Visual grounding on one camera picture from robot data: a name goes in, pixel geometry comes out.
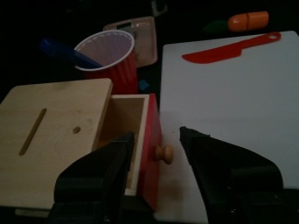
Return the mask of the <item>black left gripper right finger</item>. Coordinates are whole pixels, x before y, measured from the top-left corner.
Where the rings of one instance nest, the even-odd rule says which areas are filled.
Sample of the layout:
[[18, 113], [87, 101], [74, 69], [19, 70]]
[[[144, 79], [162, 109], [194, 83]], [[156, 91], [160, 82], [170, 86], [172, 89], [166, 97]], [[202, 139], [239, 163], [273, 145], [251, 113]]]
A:
[[299, 190], [285, 188], [271, 160], [187, 127], [180, 142], [208, 224], [299, 224]]

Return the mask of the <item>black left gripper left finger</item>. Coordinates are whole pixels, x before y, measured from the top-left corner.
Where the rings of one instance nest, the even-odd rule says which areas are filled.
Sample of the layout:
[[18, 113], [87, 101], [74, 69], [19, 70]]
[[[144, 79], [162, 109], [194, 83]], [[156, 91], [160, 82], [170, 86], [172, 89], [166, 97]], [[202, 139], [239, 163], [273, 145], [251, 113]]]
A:
[[62, 172], [47, 224], [119, 223], [134, 148], [128, 132]]

